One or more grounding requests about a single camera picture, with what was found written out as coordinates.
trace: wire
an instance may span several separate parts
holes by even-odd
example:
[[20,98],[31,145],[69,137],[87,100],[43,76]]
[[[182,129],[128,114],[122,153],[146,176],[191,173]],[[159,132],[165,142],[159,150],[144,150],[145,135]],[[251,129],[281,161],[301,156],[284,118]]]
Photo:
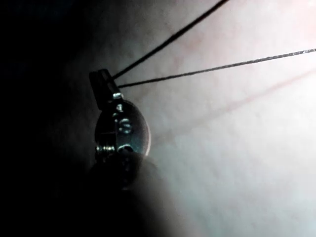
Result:
[[190,30],[191,28],[193,28],[196,24],[200,23],[202,20],[204,20],[206,17],[208,17],[210,14],[214,13],[216,10],[218,10],[222,5],[224,5],[225,3],[227,3],[229,0],[220,0],[218,3],[216,3],[211,9],[209,9],[207,12],[205,12],[204,14],[202,14],[201,16],[199,16],[197,19],[195,19],[193,22],[191,22],[190,24],[188,24],[187,26],[185,26],[184,28],[182,28],[181,30],[179,30],[178,32],[176,32],[175,34],[173,34],[170,38],[168,38],[165,42],[163,42],[161,45],[157,46],[156,48],[154,48],[151,52],[147,53],[146,55],[144,55],[142,58],[138,59],[136,62],[132,63],[131,65],[129,65],[127,68],[123,69],[122,71],[120,71],[119,73],[117,73],[116,75],[114,75],[112,77],[113,80],[115,80],[116,78],[122,76],[123,74],[127,73],[128,71],[130,71],[131,69],[133,69],[134,67],[138,66],[139,64],[141,64],[142,62],[144,62],[146,59],[150,58],[151,56],[153,56],[154,54],[156,54],[157,52],[161,51],[163,48],[167,47],[169,44],[171,44],[172,42],[174,42],[176,39],[178,39],[180,36],[182,36],[184,33],[186,33],[188,30]]
[[174,79],[174,78],[187,77],[187,76],[192,76],[192,75],[195,75],[195,74],[207,73],[207,72],[212,72],[212,71],[226,69],[226,68],[233,68],[233,67],[238,67],[238,66],[247,65],[247,64],[261,63],[261,62],[265,62],[265,61],[275,60],[275,59],[279,59],[279,58],[292,57],[292,56],[297,56],[297,55],[300,55],[300,54],[312,53],[312,52],[316,52],[316,48],[303,50],[303,51],[298,51],[298,52],[294,52],[294,53],[286,53],[286,54],[281,54],[281,55],[276,55],[276,56],[270,56],[270,57],[266,57],[266,58],[259,58],[259,59],[245,61],[245,62],[240,62],[240,63],[233,63],[233,64],[228,64],[228,65],[224,65],[224,66],[220,66],[220,67],[204,69],[204,70],[200,70],[200,71],[194,71],[194,72],[190,72],[190,73],[183,73],[183,74],[171,75],[171,76],[163,77],[163,78],[155,78],[155,79],[150,79],[150,80],[138,81],[138,82],[134,82],[134,83],[119,85],[118,87],[119,88],[125,88],[125,87],[131,87],[131,86],[135,86],[135,85],[142,85],[142,84],[147,84],[147,83],[153,83],[153,82],[157,82],[157,81],[163,81],[163,80],[169,80],[169,79]]

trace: skin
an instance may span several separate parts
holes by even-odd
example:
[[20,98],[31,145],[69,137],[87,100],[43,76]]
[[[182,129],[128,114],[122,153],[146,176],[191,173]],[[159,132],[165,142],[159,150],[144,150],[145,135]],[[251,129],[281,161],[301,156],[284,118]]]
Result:
[[[99,115],[88,73],[118,73],[215,2],[87,8],[92,38],[63,69],[79,98],[48,128],[53,142],[88,170]],[[117,84],[315,48],[315,12],[314,0],[230,1]],[[315,236],[315,62],[311,53],[122,89],[152,134],[135,192],[166,234]]]

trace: dark background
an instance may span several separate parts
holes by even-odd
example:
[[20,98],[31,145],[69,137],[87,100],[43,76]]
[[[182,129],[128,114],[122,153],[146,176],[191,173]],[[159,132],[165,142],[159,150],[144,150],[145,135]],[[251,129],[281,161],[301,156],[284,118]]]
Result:
[[92,106],[91,95],[84,101],[87,96],[82,96],[80,83],[77,88],[71,85],[64,65],[89,46],[89,17],[99,2],[4,2],[0,71],[3,109],[9,115],[3,126],[11,156],[3,167],[13,203],[10,216],[18,226],[100,228],[111,236],[113,230],[115,236],[145,234],[133,194],[106,193],[104,198],[87,193],[89,168],[65,149],[68,133],[60,131],[60,120],[76,107]]

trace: pale skin surface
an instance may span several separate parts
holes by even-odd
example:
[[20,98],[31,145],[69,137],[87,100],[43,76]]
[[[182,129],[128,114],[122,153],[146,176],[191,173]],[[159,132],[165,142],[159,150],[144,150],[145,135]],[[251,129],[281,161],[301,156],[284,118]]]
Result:
[[[65,70],[90,97],[92,119],[66,118],[82,159],[93,162],[99,113],[88,72],[114,75],[215,2],[134,0],[87,11],[94,40]],[[315,12],[314,0],[232,0],[117,83],[315,48]],[[164,190],[151,189],[149,202],[173,236],[316,235],[315,62],[311,53],[122,90],[150,126],[149,161]],[[156,185],[149,176],[142,182]]]

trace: thin black wire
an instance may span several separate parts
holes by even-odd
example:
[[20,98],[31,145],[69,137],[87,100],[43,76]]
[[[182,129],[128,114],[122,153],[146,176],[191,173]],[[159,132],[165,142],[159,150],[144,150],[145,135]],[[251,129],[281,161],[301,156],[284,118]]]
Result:
[[122,71],[120,71],[119,73],[117,73],[116,75],[114,75],[112,77],[113,80],[115,80],[116,78],[122,76],[123,74],[127,73],[128,71],[130,71],[131,69],[133,69],[134,67],[138,66],[139,64],[141,64],[142,62],[144,62],[146,59],[148,59],[149,57],[153,56],[155,53],[161,51],[163,48],[165,48],[166,46],[168,46],[169,44],[171,44],[172,42],[174,42],[176,39],[178,39],[180,36],[182,36],[184,33],[186,33],[188,30],[190,30],[191,28],[193,28],[196,24],[200,23],[202,20],[204,20],[206,17],[208,17],[210,14],[214,13],[217,9],[219,9],[222,5],[224,5],[225,3],[227,3],[229,0],[220,0],[218,3],[216,3],[211,9],[209,9],[207,12],[205,12],[204,14],[202,14],[201,16],[199,16],[197,19],[195,19],[193,22],[191,22],[190,24],[188,24],[187,26],[185,26],[184,28],[182,28],[181,30],[179,30],[178,32],[176,32],[175,34],[173,34],[170,38],[168,38],[165,42],[163,42],[161,45],[157,46],[156,48],[154,48],[151,52],[147,53],[145,56],[143,56],[142,58],[138,59],[136,62],[132,63],[131,65],[129,65],[127,68],[123,69]]
[[228,64],[228,65],[224,65],[224,66],[220,66],[220,67],[204,69],[204,70],[200,70],[200,71],[194,71],[194,72],[190,72],[190,73],[183,73],[183,74],[171,75],[171,76],[163,77],[163,78],[155,78],[155,79],[150,79],[150,80],[138,81],[138,82],[134,82],[134,83],[119,85],[118,87],[125,88],[125,87],[131,87],[131,86],[135,86],[135,85],[153,83],[153,82],[157,82],[157,81],[169,80],[169,79],[180,78],[180,77],[187,77],[187,76],[192,76],[195,74],[207,73],[207,72],[212,72],[212,71],[226,69],[226,68],[232,68],[232,67],[238,67],[238,66],[242,66],[242,65],[246,65],[246,64],[261,63],[261,62],[265,62],[265,61],[269,61],[269,60],[292,57],[292,56],[296,56],[296,55],[300,55],[300,54],[304,54],[304,53],[312,53],[312,52],[316,52],[316,48],[298,51],[298,52],[294,52],[294,53],[286,53],[286,54],[281,54],[281,55],[276,55],[276,56],[270,56],[270,57],[266,57],[266,58],[259,58],[259,59],[240,62],[240,63],[233,63],[233,64]]

